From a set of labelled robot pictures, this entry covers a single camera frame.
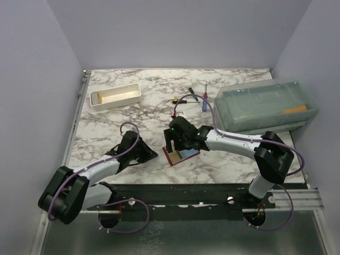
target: clear plastic container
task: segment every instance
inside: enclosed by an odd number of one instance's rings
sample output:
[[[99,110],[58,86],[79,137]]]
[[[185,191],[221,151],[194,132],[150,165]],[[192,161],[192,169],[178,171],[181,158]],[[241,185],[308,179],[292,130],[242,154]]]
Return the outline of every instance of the clear plastic container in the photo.
[[[299,80],[273,79],[221,88],[214,111],[219,129],[240,133],[292,130],[309,121],[317,106]]]

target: robotic arm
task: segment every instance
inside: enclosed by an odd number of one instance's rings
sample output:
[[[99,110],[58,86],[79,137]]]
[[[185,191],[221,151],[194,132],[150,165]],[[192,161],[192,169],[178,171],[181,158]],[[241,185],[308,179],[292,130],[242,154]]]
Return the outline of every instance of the robotic arm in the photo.
[[[252,181],[242,198],[245,203],[259,204],[275,184],[282,184],[294,159],[294,154],[287,148],[252,140],[266,139],[283,143],[274,132],[267,131],[261,135],[243,135],[220,131],[234,137],[247,138],[251,141],[241,141],[222,137],[212,126],[201,126],[197,129],[185,118],[177,116],[170,124],[170,129],[164,130],[167,152],[175,150],[220,150],[254,159],[259,167],[259,175]]]
[[[52,208],[52,215],[64,224],[69,224],[77,217],[81,209],[107,203],[113,195],[111,187],[105,182],[97,185],[95,183],[105,177],[121,172],[130,165],[132,160],[136,160],[137,164],[143,164],[158,156],[140,137],[130,152],[112,159],[112,156],[128,150],[135,143],[136,138],[136,132],[127,131],[117,150],[115,148],[111,149],[100,160],[76,169],[70,169],[66,166],[58,168],[42,193],[38,206],[44,211],[48,211],[53,197],[62,183],[79,170],[87,169],[89,165],[92,165],[91,169],[72,178],[59,194]]]

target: container lid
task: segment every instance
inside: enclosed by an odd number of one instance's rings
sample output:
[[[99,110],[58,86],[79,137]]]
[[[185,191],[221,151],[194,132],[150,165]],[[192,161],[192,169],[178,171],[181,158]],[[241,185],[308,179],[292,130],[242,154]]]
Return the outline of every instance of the container lid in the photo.
[[[289,113],[299,107],[313,108],[312,99],[298,81],[278,79],[228,86],[220,90],[219,97],[234,123]],[[216,105],[219,112],[223,105]]]

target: white rectangular tray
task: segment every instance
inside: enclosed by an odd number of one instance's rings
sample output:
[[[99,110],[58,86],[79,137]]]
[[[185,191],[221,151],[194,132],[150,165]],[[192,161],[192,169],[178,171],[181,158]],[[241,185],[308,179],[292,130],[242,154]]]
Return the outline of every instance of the white rectangular tray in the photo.
[[[138,83],[111,89],[94,91],[90,94],[91,106],[96,111],[135,104],[140,102],[142,93]]]

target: plastic storage box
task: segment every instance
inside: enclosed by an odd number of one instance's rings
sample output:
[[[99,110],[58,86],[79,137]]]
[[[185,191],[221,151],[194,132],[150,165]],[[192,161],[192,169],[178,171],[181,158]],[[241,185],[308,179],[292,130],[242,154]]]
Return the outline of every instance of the plastic storage box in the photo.
[[[96,111],[138,103],[141,100],[141,91],[138,83],[121,87],[94,91],[90,94],[91,106]]]
[[[296,129],[317,107],[299,80],[273,79],[221,88],[214,111],[219,129],[256,134]]]

